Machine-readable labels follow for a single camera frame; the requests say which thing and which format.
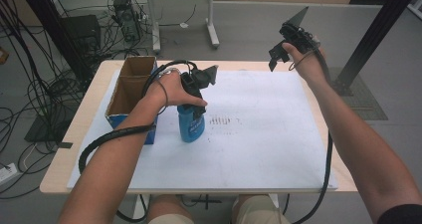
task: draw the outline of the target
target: table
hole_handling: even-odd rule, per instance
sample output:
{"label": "table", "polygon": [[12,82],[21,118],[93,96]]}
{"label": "table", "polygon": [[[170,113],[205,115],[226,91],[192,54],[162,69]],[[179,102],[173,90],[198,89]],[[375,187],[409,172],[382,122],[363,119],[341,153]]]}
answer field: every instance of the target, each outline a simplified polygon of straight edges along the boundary
{"label": "table", "polygon": [[[167,62],[168,61],[158,61],[158,65],[160,66]],[[268,71],[268,62],[200,61],[195,63],[198,65],[199,69],[204,69],[209,66],[218,64],[220,66],[219,71]],[[71,191],[71,189],[67,187],[67,184],[75,163],[78,159],[78,152],[81,143],[83,142],[83,139],[87,134],[91,123],[93,122],[95,113],[97,112],[97,109],[103,99],[112,75],[115,73],[115,71],[118,71],[121,68],[122,64],[123,61],[105,61],[101,64],[96,76],[91,83],[90,88],[84,97],[84,100],[81,103],[80,108],[75,115],[74,120],[68,129],[68,132],[64,137],[63,142],[71,142],[73,145],[69,149],[59,148],[57,151],[40,185],[42,192],[65,194]],[[279,64],[275,71],[285,72],[288,66],[289,64]],[[323,143],[326,143],[327,128],[318,109],[317,101],[305,82],[303,82],[303,85],[306,96],[310,102],[312,113],[314,114],[319,134],[323,140]],[[335,192],[356,191],[356,187],[350,176],[350,173],[339,158],[335,149],[333,151],[332,157],[332,171],[335,173],[338,183],[338,188],[335,190]],[[139,191],[135,189],[128,189],[127,193],[139,193]]]}
{"label": "table", "polygon": [[[159,40],[159,25],[155,20],[154,13],[154,2],[153,0],[147,0],[149,7],[149,16],[152,23],[152,49],[158,54],[161,50],[160,40]],[[208,0],[208,18],[205,20],[207,23],[208,33],[211,38],[212,45],[217,48],[220,45],[218,41],[217,33],[215,32],[214,23],[213,23],[213,0]]]}

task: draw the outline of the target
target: black sleeve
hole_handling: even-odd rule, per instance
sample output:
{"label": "black sleeve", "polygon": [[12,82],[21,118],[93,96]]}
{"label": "black sleeve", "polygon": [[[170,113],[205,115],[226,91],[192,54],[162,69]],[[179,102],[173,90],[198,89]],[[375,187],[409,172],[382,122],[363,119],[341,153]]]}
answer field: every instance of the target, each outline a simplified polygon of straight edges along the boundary
{"label": "black sleeve", "polygon": [[421,224],[422,205],[405,204],[395,206],[384,212],[377,224]]}

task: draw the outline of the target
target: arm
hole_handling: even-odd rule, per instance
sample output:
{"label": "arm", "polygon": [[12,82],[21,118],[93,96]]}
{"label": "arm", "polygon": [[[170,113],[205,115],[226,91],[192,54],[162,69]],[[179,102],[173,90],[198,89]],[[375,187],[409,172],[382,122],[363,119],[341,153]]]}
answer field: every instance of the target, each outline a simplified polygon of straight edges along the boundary
{"label": "arm", "polygon": [[[164,75],[160,82],[166,89],[169,106],[207,105],[184,92],[177,72]],[[165,105],[164,90],[154,83],[117,129],[149,125]],[[146,133],[140,133],[101,145],[66,201],[60,223],[111,223],[131,181],[145,139]]]}
{"label": "arm", "polygon": [[[298,62],[302,55],[283,45]],[[389,145],[348,107],[325,80],[317,58],[308,56],[298,73],[316,96],[335,147],[349,169],[374,223],[382,213],[400,204],[422,204],[418,187],[407,167]]]}

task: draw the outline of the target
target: person's left arm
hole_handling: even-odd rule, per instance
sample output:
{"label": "person's left arm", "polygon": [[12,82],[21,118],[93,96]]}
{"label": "person's left arm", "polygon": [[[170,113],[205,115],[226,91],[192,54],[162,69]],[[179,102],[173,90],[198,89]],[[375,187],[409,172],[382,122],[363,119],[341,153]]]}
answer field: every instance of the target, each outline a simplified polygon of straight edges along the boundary
{"label": "person's left arm", "polygon": [[[166,105],[207,105],[184,92],[175,71],[163,76],[160,82],[163,87],[157,82],[152,84],[116,129],[150,125]],[[66,201],[60,223],[112,222],[133,176],[146,135],[145,132],[116,138],[98,148]]]}

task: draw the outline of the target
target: black metal pole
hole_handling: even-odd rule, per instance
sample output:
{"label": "black metal pole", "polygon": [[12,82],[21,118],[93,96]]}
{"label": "black metal pole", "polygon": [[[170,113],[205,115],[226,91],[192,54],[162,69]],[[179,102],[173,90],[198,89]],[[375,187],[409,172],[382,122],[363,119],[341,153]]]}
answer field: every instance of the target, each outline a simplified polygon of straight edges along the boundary
{"label": "black metal pole", "polygon": [[61,17],[51,0],[26,0],[52,41],[68,62],[75,76],[85,91],[94,77],[92,69],[87,66],[74,41],[62,24]]}
{"label": "black metal pole", "polygon": [[341,95],[348,93],[353,80],[369,60],[372,53],[390,31],[411,0],[387,0],[376,15],[372,24],[357,45],[350,59],[333,83],[336,91]]}

